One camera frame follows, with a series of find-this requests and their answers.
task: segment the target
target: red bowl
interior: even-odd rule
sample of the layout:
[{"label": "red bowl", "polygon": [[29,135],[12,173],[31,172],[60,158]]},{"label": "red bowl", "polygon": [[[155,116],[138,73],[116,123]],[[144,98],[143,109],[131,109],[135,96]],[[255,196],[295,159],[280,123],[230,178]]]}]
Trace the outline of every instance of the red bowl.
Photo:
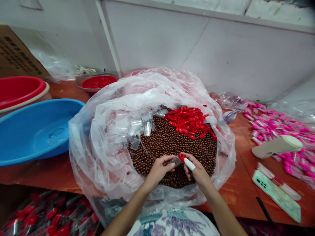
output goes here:
[{"label": "red bowl", "polygon": [[46,89],[46,82],[30,76],[0,78],[0,110],[26,102]]},{"label": "red bowl", "polygon": [[96,75],[93,77],[79,76],[75,80],[75,84],[80,89],[84,90],[90,96],[93,96],[105,86],[117,82],[117,77],[111,73]]}]

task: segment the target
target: finger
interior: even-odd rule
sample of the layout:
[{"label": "finger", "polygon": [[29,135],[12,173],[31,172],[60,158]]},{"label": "finger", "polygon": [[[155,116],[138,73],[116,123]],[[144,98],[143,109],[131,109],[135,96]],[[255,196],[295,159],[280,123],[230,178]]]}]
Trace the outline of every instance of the finger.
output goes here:
[{"label": "finger", "polygon": [[169,172],[169,171],[173,170],[174,167],[175,167],[175,163],[170,163],[170,164],[168,164],[167,166],[164,167],[164,170],[166,172]]},{"label": "finger", "polygon": [[185,157],[187,157],[195,166],[199,163],[199,161],[191,154],[181,152]]},{"label": "finger", "polygon": [[162,160],[162,163],[164,163],[166,161],[169,161],[169,160],[173,159],[174,157],[176,157],[176,156],[174,156],[174,155],[166,156],[165,155],[165,156],[161,156],[160,158]]},{"label": "finger", "polygon": [[188,180],[191,181],[191,175],[189,173],[189,169],[186,166],[186,164],[184,164],[184,170],[185,170],[185,173],[186,173],[186,176],[187,176]]},{"label": "finger", "polygon": [[189,169],[188,169],[188,166],[186,166],[186,164],[184,164],[184,170],[185,170],[186,174],[189,174]]}]

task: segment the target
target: plastic wrap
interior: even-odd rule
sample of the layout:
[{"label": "plastic wrap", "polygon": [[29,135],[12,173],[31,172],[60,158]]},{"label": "plastic wrap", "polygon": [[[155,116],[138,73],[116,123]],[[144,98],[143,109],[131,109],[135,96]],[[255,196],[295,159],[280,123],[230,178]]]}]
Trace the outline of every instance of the plastic wrap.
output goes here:
[{"label": "plastic wrap", "polygon": [[268,107],[315,130],[315,106],[313,104],[315,104],[315,99],[296,100],[294,102],[280,100],[268,103]]},{"label": "plastic wrap", "polygon": [[[185,104],[210,114],[205,122],[211,124],[219,141],[212,176],[217,189],[235,168],[235,136],[221,118],[221,107],[198,77],[168,68],[133,72],[96,93],[69,122],[69,152],[75,178],[104,226],[144,182],[144,177],[135,171],[124,143],[113,142],[115,135],[121,137],[132,130],[128,125],[127,131],[119,133],[117,120],[126,118],[127,124],[131,124],[151,109],[163,109],[161,104],[171,109]],[[120,111],[126,115],[118,117]],[[135,138],[136,134],[133,135],[127,137]],[[142,213],[156,208],[200,205],[205,201],[196,184],[182,189],[159,185],[149,195]]]},{"label": "plastic wrap", "polygon": [[51,75],[46,78],[49,82],[60,83],[75,80],[77,76],[75,71],[79,69],[79,66],[73,65],[63,57],[48,55],[34,49],[30,49],[30,51]]},{"label": "plastic wrap", "polygon": [[220,94],[211,93],[211,97],[213,97],[213,99],[224,109],[235,109],[238,112],[244,112],[248,105],[248,101],[242,99],[232,92],[223,92]]}]

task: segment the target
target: wooden table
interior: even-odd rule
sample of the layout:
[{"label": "wooden table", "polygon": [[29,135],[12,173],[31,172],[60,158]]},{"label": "wooden table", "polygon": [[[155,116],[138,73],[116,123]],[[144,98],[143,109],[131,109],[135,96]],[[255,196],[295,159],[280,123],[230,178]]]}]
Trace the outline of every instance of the wooden table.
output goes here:
[{"label": "wooden table", "polygon": [[[85,103],[89,99],[89,96],[75,87],[73,82],[51,84],[50,93],[53,98],[73,98]],[[296,225],[297,223],[252,182],[251,177],[256,165],[261,162],[293,189],[303,193],[302,200],[298,202],[302,209],[302,225],[315,227],[315,193],[306,183],[287,175],[283,171],[282,163],[272,158],[261,160],[252,154],[251,148],[256,144],[250,140],[250,127],[242,114],[238,114],[236,121],[230,124],[236,136],[237,161],[233,174],[219,190],[220,194],[235,216],[267,220],[257,201],[257,198],[260,198],[273,222]],[[68,153],[22,165],[1,167],[0,183],[82,193],[75,181]],[[211,212],[207,203],[195,208]]]}]

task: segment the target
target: green phone case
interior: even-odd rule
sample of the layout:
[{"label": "green phone case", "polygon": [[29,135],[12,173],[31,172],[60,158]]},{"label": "green phone case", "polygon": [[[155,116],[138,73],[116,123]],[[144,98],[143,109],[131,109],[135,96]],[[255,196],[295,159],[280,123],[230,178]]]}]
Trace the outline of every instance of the green phone case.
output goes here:
[{"label": "green phone case", "polygon": [[255,170],[252,180],[294,221],[301,223],[301,207],[296,201],[259,170]]}]

